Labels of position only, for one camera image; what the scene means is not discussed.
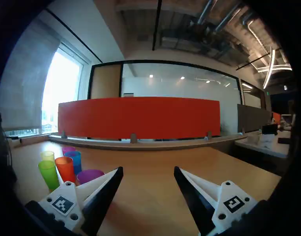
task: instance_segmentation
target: wooden table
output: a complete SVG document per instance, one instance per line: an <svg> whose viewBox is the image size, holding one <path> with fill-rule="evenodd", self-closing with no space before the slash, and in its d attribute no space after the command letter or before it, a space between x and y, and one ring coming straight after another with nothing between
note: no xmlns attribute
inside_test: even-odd
<svg viewBox="0 0 301 236"><path fill-rule="evenodd" d="M62 156L64 145L42 142L12 150L23 204L48 194L37 164L40 152ZM198 229L174 179L179 166L216 184L231 180L256 200L268 199L280 180L270 172L211 147L176 151L108 151L78 148L82 168L109 172L122 166L124 176L99 235L197 235Z"/></svg>

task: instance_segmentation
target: yellow cup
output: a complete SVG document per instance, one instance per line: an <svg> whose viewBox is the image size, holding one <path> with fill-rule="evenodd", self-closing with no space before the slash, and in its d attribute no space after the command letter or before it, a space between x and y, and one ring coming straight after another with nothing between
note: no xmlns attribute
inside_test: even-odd
<svg viewBox="0 0 301 236"><path fill-rule="evenodd" d="M55 162L55 154L53 151L43 151L40 156L42 160L50 160Z"/></svg>

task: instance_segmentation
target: orange object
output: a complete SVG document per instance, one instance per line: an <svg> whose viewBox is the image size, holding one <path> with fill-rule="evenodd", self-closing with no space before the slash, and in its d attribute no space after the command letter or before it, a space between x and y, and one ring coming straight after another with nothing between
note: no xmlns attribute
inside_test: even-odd
<svg viewBox="0 0 301 236"><path fill-rule="evenodd" d="M281 123L281 114L273 112L273 118L275 120L275 124L280 124Z"/></svg>
<svg viewBox="0 0 301 236"><path fill-rule="evenodd" d="M174 139L220 135L219 101L125 97L59 104L59 133L97 138Z"/></svg>
<svg viewBox="0 0 301 236"><path fill-rule="evenodd" d="M55 159L55 165L58 168L63 182L70 181L75 183L73 159L71 157L59 157Z"/></svg>

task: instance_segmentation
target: window blind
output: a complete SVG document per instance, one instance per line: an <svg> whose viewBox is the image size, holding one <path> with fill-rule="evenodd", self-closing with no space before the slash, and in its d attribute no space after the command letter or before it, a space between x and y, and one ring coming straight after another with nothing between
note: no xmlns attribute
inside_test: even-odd
<svg viewBox="0 0 301 236"><path fill-rule="evenodd" d="M0 84L4 130L41 128L41 106L49 66L59 39L33 21L15 45Z"/></svg>

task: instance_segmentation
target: purple cup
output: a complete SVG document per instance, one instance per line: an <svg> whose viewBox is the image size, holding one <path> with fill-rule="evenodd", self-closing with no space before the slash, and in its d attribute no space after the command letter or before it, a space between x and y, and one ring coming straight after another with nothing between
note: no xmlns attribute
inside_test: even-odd
<svg viewBox="0 0 301 236"><path fill-rule="evenodd" d="M80 184L84 184L103 175L104 172L101 170L83 170L82 172L78 173L77 180Z"/></svg>
<svg viewBox="0 0 301 236"><path fill-rule="evenodd" d="M62 153L63 153L63 156L66 152L68 151L75 151L75 147L63 147L62 148Z"/></svg>

